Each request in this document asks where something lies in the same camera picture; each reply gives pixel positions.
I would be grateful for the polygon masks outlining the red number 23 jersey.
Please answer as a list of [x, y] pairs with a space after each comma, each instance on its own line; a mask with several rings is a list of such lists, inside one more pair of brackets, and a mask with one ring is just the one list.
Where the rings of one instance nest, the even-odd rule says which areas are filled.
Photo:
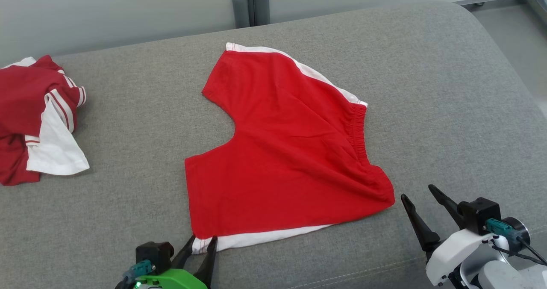
[[35, 183], [90, 168], [74, 139], [84, 87], [49, 55], [0, 68], [0, 184]]

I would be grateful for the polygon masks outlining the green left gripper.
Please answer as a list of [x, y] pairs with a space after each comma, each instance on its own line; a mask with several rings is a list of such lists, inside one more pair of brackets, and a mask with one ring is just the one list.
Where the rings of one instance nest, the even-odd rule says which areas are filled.
[[213, 236], [206, 249], [203, 263], [195, 274], [184, 270], [187, 259], [193, 254], [196, 239], [192, 235], [171, 261], [172, 269], [160, 275], [144, 275], [137, 279], [137, 289], [209, 289], [215, 267], [218, 237]]

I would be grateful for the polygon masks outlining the grey metal frame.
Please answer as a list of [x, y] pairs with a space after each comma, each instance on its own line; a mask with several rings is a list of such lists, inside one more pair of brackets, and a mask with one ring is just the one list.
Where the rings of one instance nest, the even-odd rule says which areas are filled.
[[531, 10], [547, 26], [547, 0], [526, 0]]

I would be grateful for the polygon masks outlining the grey partition post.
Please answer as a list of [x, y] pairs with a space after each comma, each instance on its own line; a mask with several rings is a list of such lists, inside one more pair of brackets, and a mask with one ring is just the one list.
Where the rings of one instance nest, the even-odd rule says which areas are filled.
[[254, 26], [271, 24], [270, 0], [253, 0]]
[[234, 11], [235, 28], [250, 27], [248, 0], [231, 0]]

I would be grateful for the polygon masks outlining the red shorts with white stripe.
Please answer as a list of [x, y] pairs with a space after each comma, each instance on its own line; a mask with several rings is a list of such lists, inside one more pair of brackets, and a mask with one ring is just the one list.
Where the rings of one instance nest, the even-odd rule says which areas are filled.
[[367, 157], [368, 104], [313, 68], [228, 42], [203, 95], [235, 131], [184, 161], [194, 254], [291, 238], [394, 204], [387, 174]]

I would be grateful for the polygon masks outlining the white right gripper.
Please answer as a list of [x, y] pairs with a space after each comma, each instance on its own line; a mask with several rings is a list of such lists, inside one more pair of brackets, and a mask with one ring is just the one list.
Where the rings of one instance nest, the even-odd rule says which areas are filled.
[[[429, 185], [429, 191], [434, 199], [445, 207], [459, 229], [463, 229], [464, 217], [457, 203], [433, 184]], [[463, 229], [441, 243], [440, 236], [426, 225], [408, 196], [402, 194], [401, 200], [422, 251], [433, 252], [426, 264], [426, 276], [434, 286], [449, 281], [450, 274], [455, 279], [454, 286], [473, 286], [471, 281], [482, 267], [490, 261], [497, 260], [497, 251], [491, 248], [490, 244], [493, 234], [480, 236]]]

